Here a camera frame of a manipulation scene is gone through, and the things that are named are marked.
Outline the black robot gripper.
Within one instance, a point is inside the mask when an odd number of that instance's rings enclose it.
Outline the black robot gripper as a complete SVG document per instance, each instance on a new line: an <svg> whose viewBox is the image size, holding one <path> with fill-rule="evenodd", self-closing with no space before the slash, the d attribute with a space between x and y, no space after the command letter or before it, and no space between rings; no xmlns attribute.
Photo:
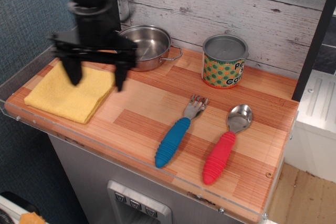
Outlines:
<svg viewBox="0 0 336 224"><path fill-rule="evenodd" d="M81 6L68 3L77 27L59 31L48 36L56 47L56 56L73 85L82 78L81 62L91 61L115 65L115 80L118 91L122 91L129 68L136 66L136 43L120 36L120 25L116 1L107 1L98 6Z"/></svg>

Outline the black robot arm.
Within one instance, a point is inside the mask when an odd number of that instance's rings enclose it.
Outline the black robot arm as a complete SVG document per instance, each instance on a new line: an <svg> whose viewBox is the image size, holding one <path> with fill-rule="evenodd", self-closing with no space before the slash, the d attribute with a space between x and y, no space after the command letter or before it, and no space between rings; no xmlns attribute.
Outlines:
<svg viewBox="0 0 336 224"><path fill-rule="evenodd" d="M54 54L59 58L73 85L82 79L84 61L115 66L115 80L119 91L127 72L136 67L137 44L118 34L122 22L117 0L71 0L68 9L76 20L76 28L52 33Z"/></svg>

